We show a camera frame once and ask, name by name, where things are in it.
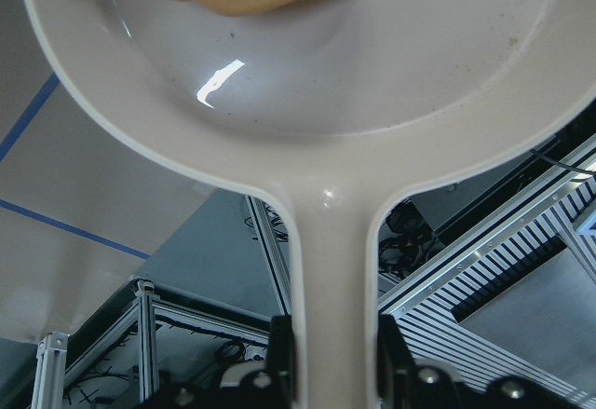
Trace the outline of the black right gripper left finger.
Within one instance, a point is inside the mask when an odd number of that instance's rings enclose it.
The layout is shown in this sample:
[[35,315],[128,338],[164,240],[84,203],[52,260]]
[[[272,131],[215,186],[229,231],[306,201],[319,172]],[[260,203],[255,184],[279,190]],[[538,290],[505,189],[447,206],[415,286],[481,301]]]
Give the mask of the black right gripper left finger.
[[265,359],[266,373],[278,408],[292,408],[295,397],[295,340],[291,316],[275,316],[270,321]]

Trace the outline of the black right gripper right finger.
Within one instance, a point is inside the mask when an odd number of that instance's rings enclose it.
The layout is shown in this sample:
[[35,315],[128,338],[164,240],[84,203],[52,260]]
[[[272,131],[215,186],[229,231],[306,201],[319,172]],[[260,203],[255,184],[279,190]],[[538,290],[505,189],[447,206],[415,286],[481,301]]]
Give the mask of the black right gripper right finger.
[[380,315],[377,329],[376,386],[381,402],[409,402],[413,357],[393,316]]

